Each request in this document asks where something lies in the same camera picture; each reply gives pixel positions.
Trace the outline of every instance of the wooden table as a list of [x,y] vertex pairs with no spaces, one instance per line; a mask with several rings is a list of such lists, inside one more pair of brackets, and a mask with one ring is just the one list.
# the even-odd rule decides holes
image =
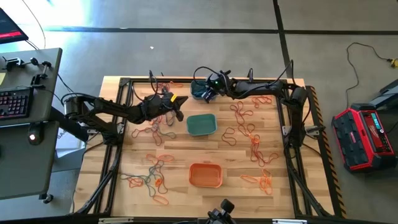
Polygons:
[[[100,97],[115,100],[120,77],[104,77]],[[304,86],[302,79],[296,79],[298,85]],[[153,94],[148,83],[135,83],[134,88],[141,97]],[[146,159],[146,154],[171,154],[175,157],[172,162],[166,162],[162,171],[165,184],[168,187],[166,197],[170,204],[161,205],[149,197],[147,187],[129,188],[128,181],[118,178],[116,193],[112,209],[113,217],[206,217],[207,211],[219,208],[224,198],[235,204],[232,216],[234,218],[293,218],[292,199],[290,196],[289,180],[287,177],[286,161],[282,152],[282,137],[280,133],[279,117],[272,97],[271,104],[263,104],[257,109],[251,98],[242,100],[245,110],[253,110],[253,116],[245,116],[247,123],[256,125],[253,133],[260,135],[259,150],[264,158],[276,152],[278,159],[274,159],[265,168],[272,174],[272,195],[261,191],[258,184],[250,184],[242,180],[240,175],[261,176],[262,168],[257,162],[250,160],[250,145],[248,137],[243,136],[236,128],[234,112],[229,109],[237,102],[228,97],[218,96],[210,104],[194,100],[190,94],[190,85],[183,87],[171,85],[171,91],[178,96],[187,95],[189,99],[182,105],[185,117],[182,122],[175,121],[172,127],[161,126],[162,132],[173,131],[175,139],[163,138],[164,143],[156,146],[151,133],[141,133],[133,139],[131,133],[137,128],[149,127],[145,122],[140,125],[128,123],[124,137],[122,159],[119,173],[148,174],[148,168],[153,164]],[[186,119],[191,115],[213,113],[217,117],[218,129],[209,136],[192,137],[187,133]],[[112,116],[102,114],[101,118],[111,121]],[[312,125],[312,116],[306,121]],[[221,135],[227,127],[236,130],[235,146],[230,146],[221,140]],[[95,137],[88,143],[88,147],[102,141],[101,136]],[[305,138],[305,144],[318,149],[316,140]],[[81,167],[76,192],[74,196],[76,209],[80,208],[93,193],[100,179],[105,146],[101,146],[86,153]],[[302,160],[305,168],[308,188],[329,213],[333,213],[330,193],[326,182],[321,157],[311,149],[301,147]],[[223,168],[223,185],[217,189],[199,188],[188,181],[189,167],[193,163],[214,163]],[[105,190],[103,206],[107,198]],[[298,190],[300,208],[304,210],[303,197]]]

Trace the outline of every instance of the orange plastic container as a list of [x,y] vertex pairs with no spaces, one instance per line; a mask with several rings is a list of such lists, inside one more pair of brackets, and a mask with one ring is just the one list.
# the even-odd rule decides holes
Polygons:
[[192,164],[189,167],[189,182],[197,187],[217,188],[223,184],[223,170],[217,164]]

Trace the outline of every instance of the computer monitor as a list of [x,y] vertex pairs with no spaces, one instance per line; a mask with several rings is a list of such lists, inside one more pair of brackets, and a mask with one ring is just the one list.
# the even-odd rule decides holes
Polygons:
[[0,44],[28,39],[24,31],[0,8]]

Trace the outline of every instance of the red power station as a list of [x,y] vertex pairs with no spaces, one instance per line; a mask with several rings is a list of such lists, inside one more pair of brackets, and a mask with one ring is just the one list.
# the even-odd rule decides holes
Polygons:
[[352,104],[331,122],[344,166],[351,172],[386,169],[397,165],[397,158],[384,132],[376,107]]

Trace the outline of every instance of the gray floor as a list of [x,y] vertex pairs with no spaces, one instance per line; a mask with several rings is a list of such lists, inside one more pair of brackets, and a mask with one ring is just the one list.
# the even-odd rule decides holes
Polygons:
[[[40,29],[19,1],[0,0],[1,6],[39,47]],[[26,0],[44,26],[173,27],[275,29],[272,0]],[[397,30],[395,0],[279,0],[286,29]],[[145,34],[46,32],[46,48],[63,49],[60,75],[77,92],[98,95],[105,75],[190,76],[195,68],[231,69],[243,77],[276,77],[283,70],[279,36],[274,34]],[[398,36],[287,35],[295,77],[317,89],[326,121],[345,108],[344,90],[355,84],[346,61],[354,41],[373,45],[383,57],[398,57]],[[0,45],[0,52],[30,50],[26,43]],[[352,62],[360,85],[350,91],[352,102],[367,102],[397,78],[398,70],[376,58],[371,50],[354,46]],[[56,94],[66,89],[59,82]],[[58,102],[53,105],[61,109]],[[330,127],[327,129],[338,169],[343,199],[350,218],[398,223],[398,172],[352,175],[341,166]],[[78,171],[52,175],[50,193],[56,200],[42,205],[37,197],[0,201],[0,220],[54,216],[69,212]]]

